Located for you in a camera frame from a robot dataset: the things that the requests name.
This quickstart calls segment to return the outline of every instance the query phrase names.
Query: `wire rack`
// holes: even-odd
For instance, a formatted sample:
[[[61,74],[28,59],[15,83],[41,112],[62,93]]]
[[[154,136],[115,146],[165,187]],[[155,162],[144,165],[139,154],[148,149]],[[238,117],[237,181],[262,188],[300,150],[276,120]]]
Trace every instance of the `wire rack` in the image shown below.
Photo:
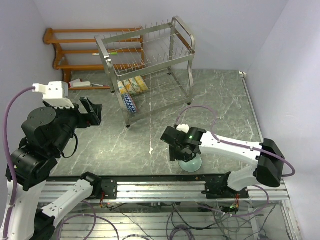
[[[191,103],[194,88],[192,61],[195,57],[195,38],[180,17],[173,17],[171,22],[162,21],[160,24],[141,26],[135,28],[135,31],[129,29],[128,32],[110,36],[99,35],[95,39],[110,89],[116,92],[127,126],[130,126],[132,121],[174,105]],[[185,62],[188,62],[186,67],[188,76],[187,81],[182,83],[172,71],[172,66]],[[162,104],[156,104],[157,109],[149,109],[145,112],[141,110],[142,105],[136,103],[138,113],[128,113],[117,81],[137,76],[143,77],[149,91],[132,95],[134,102],[142,99],[142,105],[150,105],[153,99]],[[176,90],[180,93],[175,93],[174,99],[166,97],[166,92]]]

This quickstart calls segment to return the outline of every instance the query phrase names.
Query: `wall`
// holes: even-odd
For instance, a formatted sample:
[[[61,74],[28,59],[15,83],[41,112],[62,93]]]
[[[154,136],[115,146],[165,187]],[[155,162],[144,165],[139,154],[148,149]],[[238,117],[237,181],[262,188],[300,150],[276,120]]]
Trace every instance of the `wall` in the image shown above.
[[[127,28],[180,16],[196,37],[194,69],[246,72],[288,0],[34,0],[47,26]]]
[[[318,0],[290,0],[247,73],[264,137],[296,168],[285,182],[306,240],[319,239],[319,12]]]
[[[52,68],[54,50],[44,45],[42,38],[46,26],[32,0],[0,2],[0,122],[10,99],[32,83],[48,84],[60,81],[59,71]],[[14,151],[24,136],[21,124],[29,112],[42,106],[38,93],[25,93],[12,106],[9,115],[8,138],[10,151]],[[0,222],[7,202],[7,162],[0,140]]]

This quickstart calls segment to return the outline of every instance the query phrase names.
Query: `metal dish rack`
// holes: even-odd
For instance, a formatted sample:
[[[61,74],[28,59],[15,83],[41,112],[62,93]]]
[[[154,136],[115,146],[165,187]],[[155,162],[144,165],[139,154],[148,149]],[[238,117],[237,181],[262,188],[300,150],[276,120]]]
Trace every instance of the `metal dish rack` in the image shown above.
[[[150,27],[141,26],[135,31],[116,36],[99,35],[95,40],[110,90],[116,93],[127,127],[136,120],[170,107],[191,104],[196,40],[180,17],[175,16],[171,22],[151,24]],[[142,49],[143,58],[137,49]],[[128,53],[122,55],[125,59],[117,54],[124,52]],[[172,66],[185,62],[187,75],[178,79]],[[130,113],[123,102],[117,81],[137,76],[142,76],[148,91],[131,95],[138,112]]]

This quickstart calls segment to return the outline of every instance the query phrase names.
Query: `gray marble tabletop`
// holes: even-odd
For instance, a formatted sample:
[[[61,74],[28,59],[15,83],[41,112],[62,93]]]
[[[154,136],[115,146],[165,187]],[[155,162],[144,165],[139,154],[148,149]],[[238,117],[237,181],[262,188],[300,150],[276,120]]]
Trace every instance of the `gray marble tabletop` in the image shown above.
[[[72,79],[106,84],[103,71],[75,72]],[[259,141],[258,128],[238,71],[193,70],[195,83],[193,104],[207,105],[217,111],[216,134],[243,141]],[[52,176],[79,176],[84,172],[96,175],[170,175],[187,174],[177,162],[169,161],[169,146],[160,140],[167,126],[173,126],[182,104],[151,117],[141,119],[126,128],[119,102],[109,90],[69,91],[69,98],[80,103],[88,97],[103,104],[102,123],[98,127],[77,129],[78,150],[69,159],[58,159]],[[185,124],[208,130],[213,116],[202,108],[193,108],[182,117]],[[72,154],[72,139],[64,153]],[[219,155],[202,154],[203,164],[193,174],[215,174],[237,171],[244,163]]]

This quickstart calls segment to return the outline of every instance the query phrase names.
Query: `wooden rack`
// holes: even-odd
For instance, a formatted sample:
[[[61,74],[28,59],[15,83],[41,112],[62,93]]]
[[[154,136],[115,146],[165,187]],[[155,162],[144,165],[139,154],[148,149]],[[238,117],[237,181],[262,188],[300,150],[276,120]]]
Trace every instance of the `wooden rack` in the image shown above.
[[[141,28],[102,28],[102,29],[52,29],[48,28],[45,31],[43,41],[45,44],[52,44],[55,50],[55,59],[53,61],[53,68],[56,70],[62,70],[63,73],[63,81],[69,83],[71,80],[71,72],[72,71],[97,71],[104,70],[102,64],[86,64],[86,65],[70,65],[66,54],[98,54],[97,49],[80,49],[80,50],[63,50],[61,44],[79,44],[79,43],[96,43],[94,36],[92,38],[77,38],[77,39],[57,39],[55,33],[127,33],[139,30]],[[145,60],[145,53],[143,50],[143,35],[139,38],[129,38],[125,40],[121,40],[119,42],[140,42],[140,48],[126,48],[126,49],[108,49],[109,53],[141,53],[141,62],[143,63]],[[139,67],[133,62],[128,62],[126,64],[114,64],[114,67],[117,68],[125,68],[130,69],[133,66]],[[110,89],[109,86],[98,86],[98,87],[82,87],[81,89]]]

